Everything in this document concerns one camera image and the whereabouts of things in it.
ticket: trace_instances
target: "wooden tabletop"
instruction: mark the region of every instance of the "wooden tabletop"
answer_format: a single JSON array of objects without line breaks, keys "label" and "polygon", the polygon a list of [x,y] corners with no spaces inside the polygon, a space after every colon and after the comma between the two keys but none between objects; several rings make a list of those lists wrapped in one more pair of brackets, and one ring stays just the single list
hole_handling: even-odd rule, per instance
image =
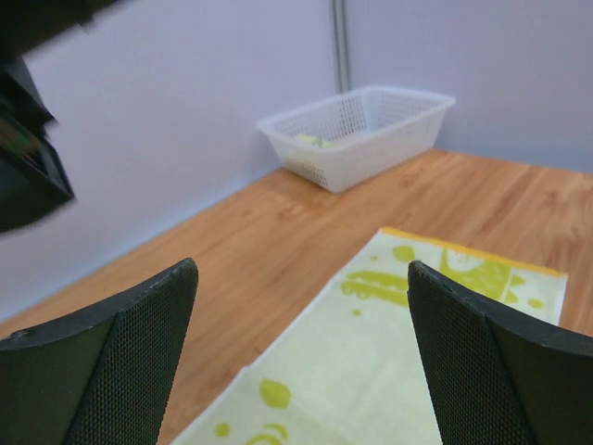
[{"label": "wooden tabletop", "polygon": [[159,441],[170,443],[385,225],[569,273],[561,324],[593,335],[593,176],[435,150],[342,195],[277,171],[0,325],[0,337],[193,257],[196,306]]}]

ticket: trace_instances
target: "blurred black object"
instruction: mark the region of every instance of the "blurred black object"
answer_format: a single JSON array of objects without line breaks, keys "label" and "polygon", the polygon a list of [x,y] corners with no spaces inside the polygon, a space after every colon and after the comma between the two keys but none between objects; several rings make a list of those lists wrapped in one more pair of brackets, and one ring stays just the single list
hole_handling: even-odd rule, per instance
[{"label": "blurred black object", "polygon": [[419,262],[410,312],[444,445],[593,444],[593,338]]},{"label": "blurred black object", "polygon": [[154,445],[194,307],[184,260],[0,341],[2,445]]},{"label": "blurred black object", "polygon": [[22,56],[119,0],[0,0],[0,234],[74,199]]}]

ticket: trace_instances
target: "wooden surface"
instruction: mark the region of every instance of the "wooden surface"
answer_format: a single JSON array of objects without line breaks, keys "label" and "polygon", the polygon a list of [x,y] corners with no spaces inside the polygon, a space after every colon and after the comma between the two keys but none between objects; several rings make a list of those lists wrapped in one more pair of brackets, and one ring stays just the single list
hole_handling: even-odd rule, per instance
[{"label": "wooden surface", "polygon": [[570,274],[561,324],[593,335],[593,177],[432,151],[335,196],[278,171],[0,326],[108,297],[184,257],[196,307],[159,443],[169,443],[391,225]]}]

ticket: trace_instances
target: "wooden table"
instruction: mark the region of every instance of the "wooden table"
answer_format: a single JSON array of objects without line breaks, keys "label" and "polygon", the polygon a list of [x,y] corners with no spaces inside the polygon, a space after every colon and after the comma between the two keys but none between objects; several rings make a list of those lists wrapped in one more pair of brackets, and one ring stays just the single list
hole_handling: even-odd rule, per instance
[{"label": "wooden table", "polygon": [[339,196],[277,171],[1,325],[0,337],[193,257],[200,283],[161,430],[169,443],[384,225],[568,272],[561,324],[593,335],[593,176],[435,150]]}]

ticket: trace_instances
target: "white plastic basket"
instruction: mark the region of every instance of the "white plastic basket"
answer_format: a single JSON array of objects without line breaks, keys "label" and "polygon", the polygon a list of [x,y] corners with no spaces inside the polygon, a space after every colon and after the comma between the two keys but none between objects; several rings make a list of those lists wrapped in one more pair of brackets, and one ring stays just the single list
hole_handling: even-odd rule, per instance
[{"label": "white plastic basket", "polygon": [[284,166],[334,192],[435,144],[453,97],[371,86],[262,121]]}]

